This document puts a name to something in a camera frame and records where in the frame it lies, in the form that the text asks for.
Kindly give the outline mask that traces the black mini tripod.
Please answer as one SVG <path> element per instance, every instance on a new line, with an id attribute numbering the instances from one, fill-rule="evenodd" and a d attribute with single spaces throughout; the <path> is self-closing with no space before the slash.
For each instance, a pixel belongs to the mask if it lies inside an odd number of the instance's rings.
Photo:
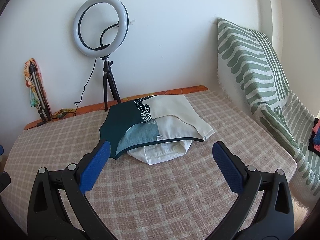
<path id="1" fill-rule="evenodd" d="M 104 107 L 105 111 L 108 111 L 108 96 L 107 96 L 107 87 L 109 86 L 113 99 L 116 100 L 117 103 L 121 103 L 121 99 L 117 90 L 116 82 L 114 76 L 112 74 L 111 66 L 113 64 L 112 61 L 108 59 L 108 56 L 101 58 L 104 64 L 103 67 L 103 90 L 104 90 Z"/>

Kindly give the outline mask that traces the colourful scarf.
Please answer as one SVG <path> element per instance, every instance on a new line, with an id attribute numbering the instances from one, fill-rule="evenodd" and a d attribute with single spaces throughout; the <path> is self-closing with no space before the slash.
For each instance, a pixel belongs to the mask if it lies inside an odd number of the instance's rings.
<path id="1" fill-rule="evenodd" d="M 64 109 L 61 109 L 55 113 L 52 113 L 52 111 L 50 110 L 50 105 L 49 105 L 49 101 L 47 99 L 47 95 L 46 95 L 46 91 L 44 90 L 44 86 L 43 86 L 43 82 L 42 82 L 42 75 L 41 75 L 41 71 L 38 67 L 38 64 L 36 62 L 36 60 L 34 58 L 31 58 L 29 59 L 25 64 L 24 64 L 24 69 L 23 69 L 23 74 L 24 74 L 24 80 L 25 80 L 25 85 L 26 87 L 29 89 L 29 98 L 30 98 L 30 105 L 31 107 L 35 107 L 35 103 L 36 103 L 36 100 L 34 99 L 34 95 L 35 95 L 35 90 L 33 88 L 33 84 L 31 83 L 31 77 L 30 77 L 30 74 L 29 74 L 29 63 L 30 61 L 36 65 L 36 68 L 37 68 L 37 73 L 38 73 L 38 76 L 40 78 L 40 83 L 42 85 L 42 89 L 43 89 L 43 93 L 44 93 L 44 96 L 45 96 L 45 99 L 48 103 L 48 106 L 49 106 L 49 111 L 51 113 L 51 120 L 57 120 L 57 119 L 63 119 L 65 118 L 67 115 L 69 114 L 72 114 L 72 115 L 75 115 L 75 112 L 76 112 L 76 109 L 72 109 L 72 108 L 64 108 Z"/>

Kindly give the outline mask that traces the cream and teal printed shirt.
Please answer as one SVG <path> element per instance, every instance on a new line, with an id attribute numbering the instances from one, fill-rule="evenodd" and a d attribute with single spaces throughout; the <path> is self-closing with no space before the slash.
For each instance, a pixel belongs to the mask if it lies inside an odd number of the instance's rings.
<path id="1" fill-rule="evenodd" d="M 215 133 L 184 95 L 151 95 L 111 106 L 99 132 L 113 159 L 165 142 L 204 142 Z"/>

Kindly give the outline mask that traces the pink plaid bed cover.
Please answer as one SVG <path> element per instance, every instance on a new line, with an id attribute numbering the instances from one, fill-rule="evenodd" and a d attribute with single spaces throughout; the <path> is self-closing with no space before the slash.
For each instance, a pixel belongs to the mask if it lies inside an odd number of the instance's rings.
<path id="1" fill-rule="evenodd" d="M 212 157 L 222 141 L 259 171 L 282 169 L 291 179 L 297 165 L 264 129 L 228 99 L 206 90 L 187 94 L 198 115 L 214 129 L 179 158 L 148 165 L 124 154 L 106 163 L 86 193 L 100 219 L 118 239 L 205 239 L 236 200 Z M 1 200 L 21 229 L 27 228 L 31 189 L 39 168 L 61 170 L 77 163 L 99 142 L 104 111 L 70 117 L 23 131 L 5 170 L 10 185 Z"/>

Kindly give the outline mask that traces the silver folded tripod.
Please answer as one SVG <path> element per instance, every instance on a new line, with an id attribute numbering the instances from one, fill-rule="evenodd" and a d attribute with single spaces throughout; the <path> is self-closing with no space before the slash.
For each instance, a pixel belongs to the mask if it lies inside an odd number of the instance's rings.
<path id="1" fill-rule="evenodd" d="M 51 113 L 49 111 L 48 103 L 45 99 L 42 85 L 40 83 L 40 78 L 37 73 L 36 65 L 31 61 L 29 63 L 29 74 L 31 77 L 31 83 L 33 84 L 33 88 L 35 90 L 34 99 L 36 100 L 35 107 L 39 113 L 41 121 L 36 126 L 41 126 L 51 120 Z"/>

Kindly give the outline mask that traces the white folded shirt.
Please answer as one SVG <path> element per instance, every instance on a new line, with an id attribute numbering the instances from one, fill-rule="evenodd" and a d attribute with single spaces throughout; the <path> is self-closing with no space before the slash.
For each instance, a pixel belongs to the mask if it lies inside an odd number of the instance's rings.
<path id="1" fill-rule="evenodd" d="M 165 142 L 135 148 L 127 151 L 127 154 L 148 165 L 155 165 L 185 155 L 191 144 L 191 140 Z"/>

